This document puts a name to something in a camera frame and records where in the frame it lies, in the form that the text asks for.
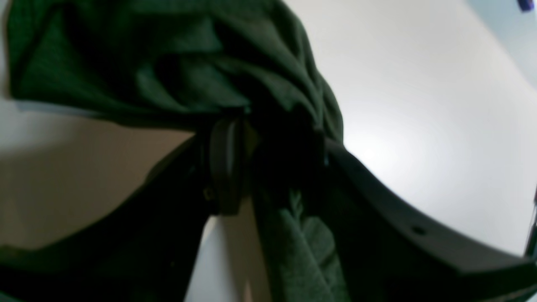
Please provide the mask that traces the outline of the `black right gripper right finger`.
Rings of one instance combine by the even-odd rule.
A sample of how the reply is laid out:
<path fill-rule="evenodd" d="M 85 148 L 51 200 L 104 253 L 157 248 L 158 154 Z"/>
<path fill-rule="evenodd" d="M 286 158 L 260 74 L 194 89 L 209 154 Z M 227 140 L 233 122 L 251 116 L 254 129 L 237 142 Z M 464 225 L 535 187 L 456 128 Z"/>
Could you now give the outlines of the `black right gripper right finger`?
<path fill-rule="evenodd" d="M 353 302 L 525 302 L 536 263 L 477 242 L 409 205 L 319 134 L 316 213 L 332 232 Z"/>

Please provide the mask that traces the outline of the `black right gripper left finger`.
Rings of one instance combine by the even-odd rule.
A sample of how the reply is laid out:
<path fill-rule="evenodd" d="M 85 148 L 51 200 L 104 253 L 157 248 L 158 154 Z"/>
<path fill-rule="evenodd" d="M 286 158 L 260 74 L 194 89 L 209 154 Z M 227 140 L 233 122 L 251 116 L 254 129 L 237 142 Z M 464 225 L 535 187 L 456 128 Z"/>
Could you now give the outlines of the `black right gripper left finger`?
<path fill-rule="evenodd" d="M 178 146 L 117 209 L 44 248 L 1 251 L 1 294 L 18 302 L 180 302 L 212 215 L 240 209 L 244 120 Z"/>

